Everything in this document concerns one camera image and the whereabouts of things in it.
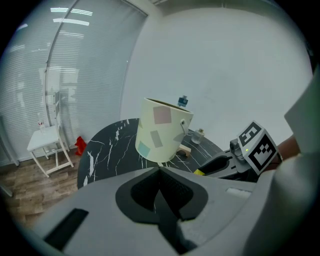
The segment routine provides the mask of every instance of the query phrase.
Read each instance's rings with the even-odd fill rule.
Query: small bottle
[[[191,140],[195,144],[200,144],[200,142],[202,141],[204,136],[205,136],[204,130],[200,128],[199,130],[194,131],[194,134],[193,134]]]
[[[40,113],[38,113],[38,126],[42,134],[45,134],[45,124],[44,121],[40,118]]]

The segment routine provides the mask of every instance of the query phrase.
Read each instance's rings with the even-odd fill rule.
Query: black marble table
[[[87,144],[78,167],[78,189],[102,179],[149,167],[173,167],[193,173],[207,159],[222,150],[204,138],[200,144],[191,141],[193,131],[184,137],[182,144],[191,148],[186,157],[177,153],[169,162],[151,162],[139,155],[135,148],[138,118],[127,119],[108,125]]]

